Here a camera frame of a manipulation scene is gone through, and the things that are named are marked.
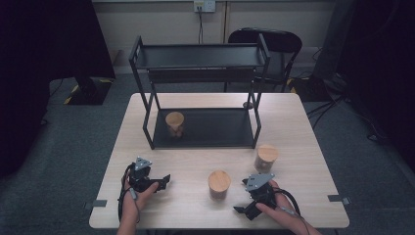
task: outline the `shelf lower panel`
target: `shelf lower panel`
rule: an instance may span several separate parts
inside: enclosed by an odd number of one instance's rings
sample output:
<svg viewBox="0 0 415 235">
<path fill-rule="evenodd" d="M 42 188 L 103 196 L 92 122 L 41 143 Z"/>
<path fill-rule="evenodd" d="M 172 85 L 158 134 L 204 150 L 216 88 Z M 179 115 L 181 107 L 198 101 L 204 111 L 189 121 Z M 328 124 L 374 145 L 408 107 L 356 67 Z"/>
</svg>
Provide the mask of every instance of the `shelf lower panel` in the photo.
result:
<svg viewBox="0 0 415 235">
<path fill-rule="evenodd" d="M 171 112 L 184 116 L 183 135 L 171 137 L 165 117 Z M 155 148 L 243 147 L 254 142 L 249 111 L 230 109 L 161 109 L 157 116 Z"/>
</svg>

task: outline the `wall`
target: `wall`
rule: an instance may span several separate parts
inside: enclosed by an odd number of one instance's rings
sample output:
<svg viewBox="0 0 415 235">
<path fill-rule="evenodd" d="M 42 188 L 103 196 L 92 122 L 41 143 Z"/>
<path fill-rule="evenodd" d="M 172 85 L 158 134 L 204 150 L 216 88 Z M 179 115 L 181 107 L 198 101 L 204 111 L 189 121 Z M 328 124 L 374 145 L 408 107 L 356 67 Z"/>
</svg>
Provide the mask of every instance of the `wall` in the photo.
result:
<svg viewBox="0 0 415 235">
<path fill-rule="evenodd" d="M 130 49 L 140 34 L 144 43 L 198 43 L 199 15 L 193 1 L 94 1 L 111 49 Z M 304 47 L 323 45 L 334 1 L 216 1 L 216 12 L 202 14 L 205 43 L 221 43 L 245 26 L 296 33 Z"/>
</svg>

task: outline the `black metal shelf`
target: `black metal shelf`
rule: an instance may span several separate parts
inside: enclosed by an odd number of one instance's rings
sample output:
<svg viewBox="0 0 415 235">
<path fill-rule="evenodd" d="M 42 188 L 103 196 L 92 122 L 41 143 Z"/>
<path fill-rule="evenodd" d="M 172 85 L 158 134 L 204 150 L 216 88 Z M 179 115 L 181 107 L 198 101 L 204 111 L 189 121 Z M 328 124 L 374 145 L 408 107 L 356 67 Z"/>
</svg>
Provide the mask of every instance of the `black metal shelf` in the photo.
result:
<svg viewBox="0 0 415 235">
<path fill-rule="evenodd" d="M 257 43 L 202 45 L 144 45 L 141 37 L 138 36 L 129 63 L 146 108 L 143 130 L 151 148 L 255 148 L 261 129 L 257 111 L 261 96 L 260 88 L 256 97 L 252 87 L 247 92 L 247 103 L 253 104 L 256 121 L 256 131 L 253 132 L 249 106 L 242 107 L 241 104 L 242 108 L 165 109 L 161 107 L 155 84 L 252 83 L 256 68 L 262 68 L 262 77 L 266 76 L 269 60 L 269 52 L 262 35 L 259 36 Z M 144 94 L 137 70 L 146 70 L 148 73 L 152 87 L 149 100 Z M 152 138 L 147 125 L 153 100 L 156 101 L 158 115 Z M 171 137 L 165 123 L 165 117 L 171 112 L 179 112 L 185 117 L 185 130 L 180 138 Z"/>
</svg>

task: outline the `table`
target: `table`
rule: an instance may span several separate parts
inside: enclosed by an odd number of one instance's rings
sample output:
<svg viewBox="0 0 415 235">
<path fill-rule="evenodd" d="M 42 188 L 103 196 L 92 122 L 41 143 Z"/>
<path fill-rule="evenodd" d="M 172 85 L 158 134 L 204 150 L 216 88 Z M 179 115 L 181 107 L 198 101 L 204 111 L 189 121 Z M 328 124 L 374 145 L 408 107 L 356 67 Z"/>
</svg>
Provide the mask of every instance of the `table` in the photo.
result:
<svg viewBox="0 0 415 235">
<path fill-rule="evenodd" d="M 159 98 L 170 107 L 208 108 L 242 105 L 247 96 L 240 93 L 160 93 Z M 293 194 L 301 214 L 314 227 L 347 227 L 348 217 L 342 202 L 329 201 L 328 195 L 338 195 L 338 191 L 299 96 L 263 93 L 259 112 L 263 128 L 258 146 L 271 144 L 279 150 L 271 172 L 276 174 L 274 179 L 280 187 Z M 265 214 L 249 221 L 233 209 L 234 206 L 245 207 L 252 201 L 242 179 L 256 173 L 256 149 L 152 150 L 142 129 L 145 113 L 140 94 L 132 95 L 97 197 L 108 202 L 104 208 L 93 209 L 89 221 L 92 227 L 118 227 L 116 199 L 120 178 L 126 167 L 140 156 L 153 162 L 151 178 L 171 174 L 171 181 L 167 189 L 155 194 L 144 208 L 138 228 L 281 228 Z M 150 117 L 149 129 L 154 128 L 153 117 Z M 218 169 L 231 177 L 230 188 L 222 201 L 209 196 L 208 176 Z"/>
</svg>

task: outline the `human hand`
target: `human hand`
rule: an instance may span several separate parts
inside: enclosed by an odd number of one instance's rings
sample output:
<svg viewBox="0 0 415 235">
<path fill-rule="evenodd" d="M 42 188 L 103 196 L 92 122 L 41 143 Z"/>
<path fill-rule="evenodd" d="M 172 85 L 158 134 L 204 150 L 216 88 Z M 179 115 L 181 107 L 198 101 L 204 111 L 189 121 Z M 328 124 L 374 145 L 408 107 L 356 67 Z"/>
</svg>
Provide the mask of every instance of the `human hand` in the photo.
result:
<svg viewBox="0 0 415 235">
<path fill-rule="evenodd" d="M 127 176 L 122 177 L 121 181 L 123 182 L 123 190 L 128 191 L 123 196 L 122 215 L 117 235 L 132 235 L 135 233 L 136 223 L 140 221 L 140 211 L 146 206 L 147 201 L 159 187 L 159 183 L 155 182 L 146 191 L 138 193 L 131 188 L 125 177 Z"/>
<path fill-rule="evenodd" d="M 278 183 L 274 180 L 270 180 L 269 184 L 272 188 L 280 188 Z M 262 203 L 257 203 L 256 207 L 260 211 L 268 214 L 268 216 L 274 219 L 281 226 L 290 229 L 296 234 L 320 234 L 315 228 L 313 228 L 299 214 L 296 213 L 295 209 L 285 195 L 280 193 L 275 194 L 275 201 L 277 202 L 276 209 L 272 209 Z"/>
<path fill-rule="evenodd" d="M 133 191 L 130 184 L 128 183 L 128 180 L 125 180 L 124 182 L 124 190 L 127 190 L 131 188 L 130 190 L 133 192 L 126 192 L 124 196 L 124 201 L 122 202 L 122 217 L 128 218 L 128 219 L 135 219 L 135 221 L 140 220 L 140 211 L 146 206 L 147 201 L 152 197 L 154 192 L 157 191 L 159 187 L 159 183 L 155 182 L 146 191 L 142 193 L 138 193 L 136 191 Z"/>
</svg>

